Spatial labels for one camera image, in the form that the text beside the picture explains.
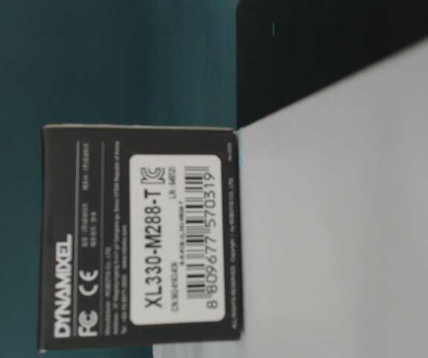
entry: dynamixel box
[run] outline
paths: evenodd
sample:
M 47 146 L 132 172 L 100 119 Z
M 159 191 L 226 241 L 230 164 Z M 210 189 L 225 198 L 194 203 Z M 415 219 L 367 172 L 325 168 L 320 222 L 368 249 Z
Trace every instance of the dynamixel box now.
M 238 339 L 236 136 L 43 129 L 40 350 Z

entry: model number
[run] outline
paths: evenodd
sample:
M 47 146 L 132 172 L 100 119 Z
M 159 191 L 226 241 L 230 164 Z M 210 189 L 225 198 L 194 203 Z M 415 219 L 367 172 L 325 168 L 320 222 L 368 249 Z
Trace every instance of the model number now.
M 157 198 L 160 192 L 145 189 L 145 308 L 163 308 L 163 279 L 161 278 L 161 256 L 163 243 L 161 206 Z

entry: black object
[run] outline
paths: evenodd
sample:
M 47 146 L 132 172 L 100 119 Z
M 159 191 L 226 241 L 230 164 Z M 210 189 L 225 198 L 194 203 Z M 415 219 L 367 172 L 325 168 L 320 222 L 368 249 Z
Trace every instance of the black object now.
M 242 287 L 238 154 L 233 132 L 51 125 L 43 130 L 43 142 L 40 350 L 238 339 Z M 148 158 L 146 167 L 133 169 L 133 158 L 143 156 Z M 221 175 L 214 174 L 214 179 L 210 169 L 199 164 L 177 169 L 160 165 L 156 156 L 169 157 L 163 160 L 210 157 Z M 215 186 L 214 195 L 209 191 Z M 141 193 L 138 201 L 133 200 L 133 192 Z M 169 205 L 176 210 L 171 212 L 166 209 L 172 200 L 167 193 L 174 195 Z M 141 215 L 132 211 L 134 205 L 141 207 Z M 216 216 L 216 208 L 221 208 L 221 216 Z M 139 237 L 131 236 L 134 225 L 142 230 Z M 206 238 L 210 225 L 222 226 L 217 238 L 214 233 Z M 224 250 L 208 251 L 206 246 L 217 245 L 216 239 L 223 242 Z M 143 255 L 137 286 L 131 286 L 134 240 L 141 242 L 137 247 Z M 166 252 L 168 241 L 176 247 L 174 254 Z M 203 253 L 189 257 L 191 247 Z M 216 269 L 221 256 L 224 266 Z M 190 263 L 196 266 L 194 271 L 186 268 Z M 224 267 L 224 276 L 214 277 L 219 267 Z M 181 275 L 188 277 L 183 285 Z M 217 287 L 224 283 L 224 294 L 212 288 L 216 282 Z M 181 297 L 181 290 L 187 292 L 184 301 L 173 298 L 174 294 Z M 181 312 L 201 302 L 210 313 L 224 300 L 225 311 L 215 321 L 167 319 L 138 325 L 132 318 L 134 296 L 143 303 L 141 310 L 147 310 L 148 320 L 162 309 L 161 304 L 168 312 L 175 303 Z
M 242 0 L 237 9 L 238 126 L 427 34 L 424 0 Z

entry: ce mark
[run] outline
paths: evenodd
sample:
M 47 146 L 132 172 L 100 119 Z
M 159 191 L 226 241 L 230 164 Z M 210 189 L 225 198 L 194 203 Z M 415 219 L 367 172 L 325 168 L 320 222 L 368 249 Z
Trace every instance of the ce mark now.
M 78 285 L 78 291 L 83 296 L 93 296 L 96 292 L 98 292 L 98 285 L 96 283 L 92 283 L 98 277 L 98 270 L 94 271 L 79 271 L 78 276 L 84 283 Z

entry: black surface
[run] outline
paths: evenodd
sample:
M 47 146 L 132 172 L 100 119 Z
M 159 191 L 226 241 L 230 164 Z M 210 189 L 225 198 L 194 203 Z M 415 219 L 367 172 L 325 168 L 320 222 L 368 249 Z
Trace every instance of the black surface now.
M 297 101 L 427 34 L 425 0 L 240 1 L 238 126 Z

